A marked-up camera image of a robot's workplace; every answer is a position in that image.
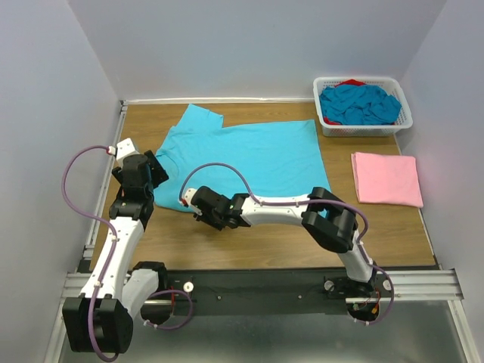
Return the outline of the light blue t shirt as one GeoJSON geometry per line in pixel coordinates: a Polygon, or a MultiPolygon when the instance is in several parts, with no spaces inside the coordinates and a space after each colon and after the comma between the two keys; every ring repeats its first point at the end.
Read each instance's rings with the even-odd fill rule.
{"type": "Polygon", "coordinates": [[[227,197],[248,188],[262,197],[293,197],[330,187],[314,120],[223,123],[222,115],[187,107],[156,152],[169,176],[154,191],[157,206],[185,211],[182,186],[206,185],[227,197]]]}

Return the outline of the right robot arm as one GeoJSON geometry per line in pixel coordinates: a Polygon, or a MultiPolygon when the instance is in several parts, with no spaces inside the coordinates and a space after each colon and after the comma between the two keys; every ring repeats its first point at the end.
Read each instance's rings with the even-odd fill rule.
{"type": "Polygon", "coordinates": [[[355,208],[324,188],[297,197],[235,194],[228,198],[202,186],[187,189],[183,201],[198,222],[219,231],[265,224],[302,227],[321,248],[339,256],[353,294],[365,296],[375,288],[372,261],[359,243],[355,208]]]}

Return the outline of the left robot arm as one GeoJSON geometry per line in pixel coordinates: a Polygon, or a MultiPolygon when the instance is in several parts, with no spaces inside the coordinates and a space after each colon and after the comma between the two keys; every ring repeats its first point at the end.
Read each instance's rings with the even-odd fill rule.
{"type": "Polygon", "coordinates": [[[126,275],[154,211],[154,190],[169,176],[152,151],[140,153],[131,141],[102,149],[116,159],[112,174],[119,189],[109,218],[94,217],[107,226],[106,240],[79,295],[65,299],[62,316],[74,352],[93,352],[102,361],[113,362],[127,351],[144,301],[167,291],[161,262],[142,263],[130,279],[126,275]]]}

